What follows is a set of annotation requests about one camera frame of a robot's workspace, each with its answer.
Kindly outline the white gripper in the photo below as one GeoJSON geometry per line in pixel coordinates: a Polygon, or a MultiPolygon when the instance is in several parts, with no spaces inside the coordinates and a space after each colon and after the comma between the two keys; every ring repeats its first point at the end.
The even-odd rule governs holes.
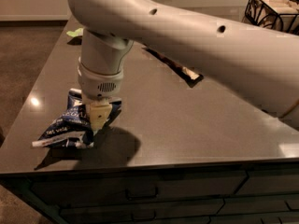
{"type": "Polygon", "coordinates": [[[104,98],[110,98],[121,89],[123,69],[115,75],[102,75],[88,69],[78,61],[78,84],[82,100],[87,105],[87,113],[94,133],[100,131],[112,111],[112,105],[104,98]]]}

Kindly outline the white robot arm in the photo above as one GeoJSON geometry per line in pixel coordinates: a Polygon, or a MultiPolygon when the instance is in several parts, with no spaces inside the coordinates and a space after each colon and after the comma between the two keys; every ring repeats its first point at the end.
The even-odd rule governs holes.
{"type": "Polygon", "coordinates": [[[299,127],[299,37],[151,0],[68,0],[83,25],[78,82],[101,100],[118,92],[138,42],[299,127]]]}

